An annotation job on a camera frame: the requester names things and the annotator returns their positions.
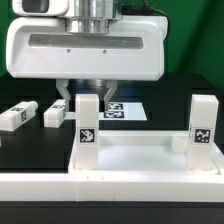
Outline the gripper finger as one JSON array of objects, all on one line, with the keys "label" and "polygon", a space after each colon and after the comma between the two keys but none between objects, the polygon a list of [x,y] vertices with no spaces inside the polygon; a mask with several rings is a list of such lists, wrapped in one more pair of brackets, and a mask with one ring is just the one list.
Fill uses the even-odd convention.
[{"label": "gripper finger", "polygon": [[69,80],[68,79],[57,79],[56,88],[62,98],[65,100],[65,111],[69,112],[72,106],[72,96],[68,91]]},{"label": "gripper finger", "polygon": [[116,80],[103,80],[99,93],[100,111],[105,112],[109,108],[109,101],[117,90]]}]

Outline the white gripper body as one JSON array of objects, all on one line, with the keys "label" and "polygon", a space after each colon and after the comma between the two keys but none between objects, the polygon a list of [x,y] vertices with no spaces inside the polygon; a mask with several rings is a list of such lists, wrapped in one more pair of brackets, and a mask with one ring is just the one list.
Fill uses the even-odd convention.
[{"label": "white gripper body", "polygon": [[168,18],[120,0],[12,0],[6,68],[15,78],[157,80]]}]

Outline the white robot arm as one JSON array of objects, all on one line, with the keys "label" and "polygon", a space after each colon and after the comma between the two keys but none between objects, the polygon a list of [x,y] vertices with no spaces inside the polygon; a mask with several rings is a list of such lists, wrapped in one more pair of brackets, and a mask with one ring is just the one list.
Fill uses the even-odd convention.
[{"label": "white robot arm", "polygon": [[72,79],[103,80],[109,101],[119,80],[164,74],[166,15],[121,0],[12,0],[6,68],[15,78],[54,79],[65,101]]}]

